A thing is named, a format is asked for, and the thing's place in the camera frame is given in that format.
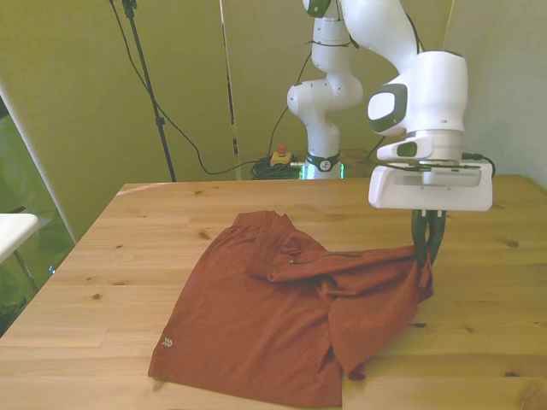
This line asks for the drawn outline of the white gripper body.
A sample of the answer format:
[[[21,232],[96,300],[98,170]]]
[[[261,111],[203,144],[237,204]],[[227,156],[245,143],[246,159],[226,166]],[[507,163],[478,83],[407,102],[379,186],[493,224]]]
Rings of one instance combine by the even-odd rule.
[[[477,161],[388,163],[373,170],[368,201],[375,208],[484,212],[493,201],[492,171],[490,163]]]

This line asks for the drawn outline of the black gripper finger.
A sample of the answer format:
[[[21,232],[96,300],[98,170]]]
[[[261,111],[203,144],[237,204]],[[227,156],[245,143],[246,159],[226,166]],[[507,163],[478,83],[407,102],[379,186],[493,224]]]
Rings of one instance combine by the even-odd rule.
[[[427,211],[413,210],[411,215],[411,234],[415,247],[416,259],[420,264],[426,264],[428,257],[427,227]]]
[[[431,261],[435,261],[444,237],[446,212],[431,210],[429,212],[429,254]]]

